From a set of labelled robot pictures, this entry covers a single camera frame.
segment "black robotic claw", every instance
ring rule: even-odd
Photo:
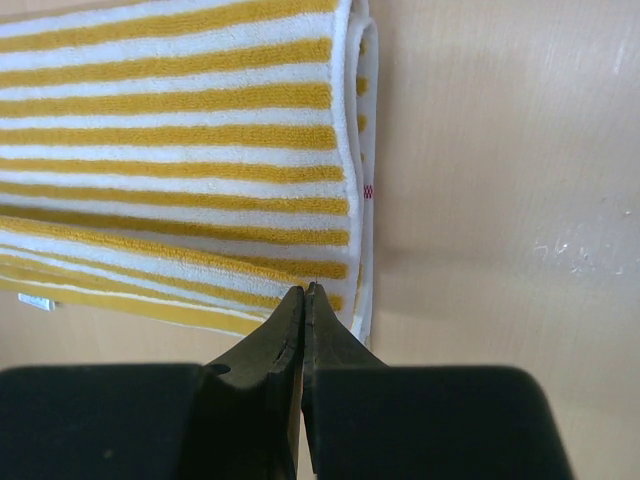
[[[387,367],[321,285],[208,365],[0,375],[0,478],[570,479],[544,394],[503,367]]]

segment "table surface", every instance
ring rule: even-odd
[[[370,1],[381,44],[374,352],[525,368],[578,478],[638,478],[640,3]],[[4,0],[2,13],[80,3]],[[0,298],[1,367],[205,362],[237,341]]]

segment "yellow and white striped towel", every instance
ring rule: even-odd
[[[366,0],[0,25],[0,287],[247,334],[316,278],[368,334]]]

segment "terry cloth fabric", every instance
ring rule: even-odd
[[[364,340],[376,81],[360,0],[0,25],[0,288],[248,334],[317,279]]]

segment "white label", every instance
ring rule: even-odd
[[[34,297],[33,295],[27,295],[26,293],[19,293],[18,300],[22,303],[26,303],[27,305],[31,305],[32,307],[46,310],[47,312],[52,312],[56,308],[56,302],[53,300],[43,297]]]

